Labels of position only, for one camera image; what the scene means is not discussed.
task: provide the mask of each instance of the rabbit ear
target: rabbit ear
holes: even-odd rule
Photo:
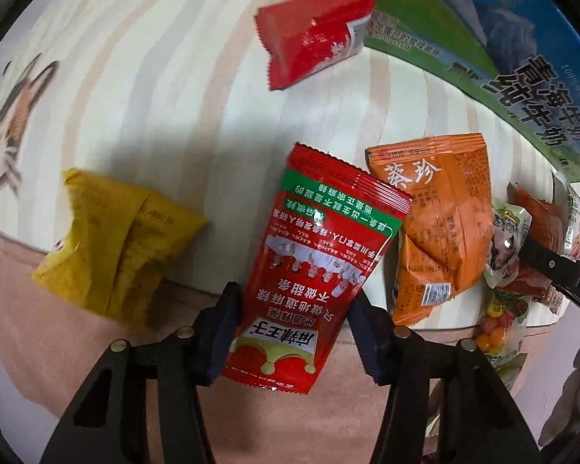
[[[38,77],[32,80],[32,83],[30,84],[31,108],[39,100],[39,98],[43,94],[43,91],[49,85],[49,82],[52,81],[52,78],[54,78],[56,70],[58,69],[58,64],[59,64],[58,61],[50,63],[49,66],[47,66],[41,73],[39,73]]]
[[[17,79],[17,82],[15,82],[16,84],[28,78],[28,75],[32,71],[32,68],[34,68],[34,65],[36,64],[36,62],[39,60],[40,57],[41,54],[37,54],[36,57],[32,61],[30,61],[30,64],[23,69],[22,74]]]

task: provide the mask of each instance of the small red candy wrapper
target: small red candy wrapper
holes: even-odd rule
[[[223,374],[248,386],[307,394],[410,205],[407,193],[295,145]]]
[[[289,0],[258,9],[256,28],[271,55],[271,91],[286,88],[360,52],[375,3]]]

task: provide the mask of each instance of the striped tablecloth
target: striped tablecloth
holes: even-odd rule
[[[364,49],[269,92],[252,18],[277,1],[35,0],[0,45],[0,110],[38,54],[30,78],[58,67],[23,135],[19,195],[0,189],[1,234],[49,250],[70,224],[60,172],[101,172],[210,218],[173,277],[218,293],[228,280],[246,280],[294,142],[365,168],[366,147],[479,131],[495,197],[505,198],[512,181],[551,199],[552,166],[511,126],[381,52]],[[382,266],[365,289],[384,304]],[[474,324],[482,292],[472,288],[417,327]],[[554,320],[532,307],[531,325]]]

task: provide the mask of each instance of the red and green snack package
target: red and green snack package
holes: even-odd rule
[[[307,394],[410,205],[407,193],[295,145],[223,374],[248,386]]]

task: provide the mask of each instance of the green label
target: green label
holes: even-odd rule
[[[402,225],[401,220],[365,204],[352,195],[340,192],[324,183],[318,183],[293,169],[286,169],[281,188],[286,192],[294,193],[294,195],[315,202],[323,209],[335,211],[336,213],[348,217],[363,226],[376,230],[376,232],[380,232],[383,235],[395,235],[399,230],[399,227]],[[289,208],[288,198],[286,198],[286,201],[284,202],[285,209],[290,209],[291,211],[302,214],[303,216],[312,218],[314,223],[317,223],[316,218],[307,214],[307,209],[312,209],[314,211],[312,215],[315,214],[315,212],[322,215],[322,219],[319,223],[322,224],[322,221],[325,218],[325,213],[323,211],[319,211],[300,201],[295,201],[292,198],[290,198],[290,202],[291,204],[294,203],[295,207]]]
[[[308,204],[304,204],[301,201],[292,200],[289,197],[286,197],[284,201],[284,209],[294,211],[302,217],[309,218],[314,222],[314,224],[319,226],[322,225],[326,218],[324,211],[320,211],[319,209],[316,209]]]

